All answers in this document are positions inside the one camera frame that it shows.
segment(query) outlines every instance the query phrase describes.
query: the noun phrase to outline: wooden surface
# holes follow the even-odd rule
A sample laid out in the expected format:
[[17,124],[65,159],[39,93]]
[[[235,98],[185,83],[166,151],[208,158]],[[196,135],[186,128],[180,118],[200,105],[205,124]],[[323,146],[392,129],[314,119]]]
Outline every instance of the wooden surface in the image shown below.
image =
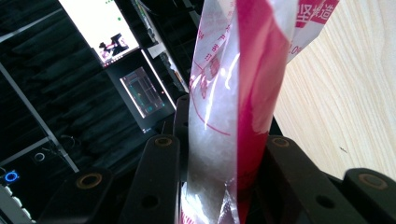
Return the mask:
[[287,66],[283,134],[324,172],[366,167],[396,179],[396,1],[341,0]]

